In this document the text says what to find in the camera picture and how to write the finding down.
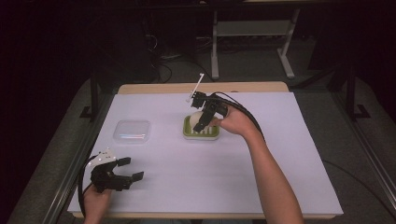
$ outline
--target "table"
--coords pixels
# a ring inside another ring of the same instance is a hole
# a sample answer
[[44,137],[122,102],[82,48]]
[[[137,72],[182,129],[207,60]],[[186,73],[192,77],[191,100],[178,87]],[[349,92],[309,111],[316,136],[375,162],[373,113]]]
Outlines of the table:
[[[144,171],[145,176],[131,189],[113,193],[109,217],[265,218],[248,148],[240,136],[221,131],[215,141],[182,137],[182,120],[196,111],[186,103],[194,86],[125,85],[114,97],[92,155],[110,147],[118,158],[132,158],[131,164],[114,170],[117,175]],[[256,117],[304,217],[343,213],[294,95],[284,83],[202,83],[198,91],[227,91]],[[115,143],[112,134],[121,119],[149,120],[149,140],[140,145]],[[68,211],[81,217],[77,194]]]

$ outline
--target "wrist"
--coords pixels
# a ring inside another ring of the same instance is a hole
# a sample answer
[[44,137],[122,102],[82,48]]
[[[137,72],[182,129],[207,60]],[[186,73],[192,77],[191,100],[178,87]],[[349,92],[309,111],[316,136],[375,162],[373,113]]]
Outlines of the wrist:
[[100,224],[102,219],[100,217],[89,217],[86,216],[84,219],[84,224]]

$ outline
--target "white object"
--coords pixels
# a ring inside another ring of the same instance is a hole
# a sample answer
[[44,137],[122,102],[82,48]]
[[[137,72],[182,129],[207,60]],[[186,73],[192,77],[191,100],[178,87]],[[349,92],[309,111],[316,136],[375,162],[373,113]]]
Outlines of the white object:
[[143,119],[123,119],[117,124],[113,138],[120,144],[143,144],[149,140],[150,123]]
[[297,8],[293,12],[291,20],[285,21],[218,21],[218,12],[214,12],[211,66],[212,78],[219,79],[218,63],[218,36],[238,36],[238,35],[283,35],[286,37],[285,44],[277,50],[279,60],[282,62],[287,78],[294,78],[286,53],[294,33],[294,28],[300,13]]
[[99,153],[99,155],[97,155],[93,160],[88,162],[88,166],[94,167],[97,165],[115,161],[116,159],[117,159],[116,156],[110,150],[110,148],[107,148],[104,152]]
[[[204,114],[204,112],[202,112],[202,111],[197,111],[197,112],[191,114],[191,116],[190,116],[190,126],[192,128],[194,128],[195,125],[199,122],[199,119],[201,118],[201,116],[203,114]],[[208,126],[205,126],[204,129],[203,129],[203,132],[206,132],[207,129],[208,129]]]

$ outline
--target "wooden table edge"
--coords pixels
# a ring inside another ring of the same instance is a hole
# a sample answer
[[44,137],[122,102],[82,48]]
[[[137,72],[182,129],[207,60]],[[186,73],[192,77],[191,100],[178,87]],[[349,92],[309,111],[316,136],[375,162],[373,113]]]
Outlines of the wooden table edge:
[[[125,84],[119,88],[118,94],[137,93],[190,93],[196,83],[167,83],[167,84]],[[197,89],[203,92],[289,92],[284,82],[212,82],[201,83]]]

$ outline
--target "white plastic item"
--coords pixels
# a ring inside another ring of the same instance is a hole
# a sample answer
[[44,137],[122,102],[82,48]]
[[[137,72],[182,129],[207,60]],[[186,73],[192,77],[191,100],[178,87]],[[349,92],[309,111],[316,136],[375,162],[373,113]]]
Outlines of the white plastic item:
[[149,140],[150,123],[144,119],[123,119],[117,124],[113,138],[120,144],[143,144]]

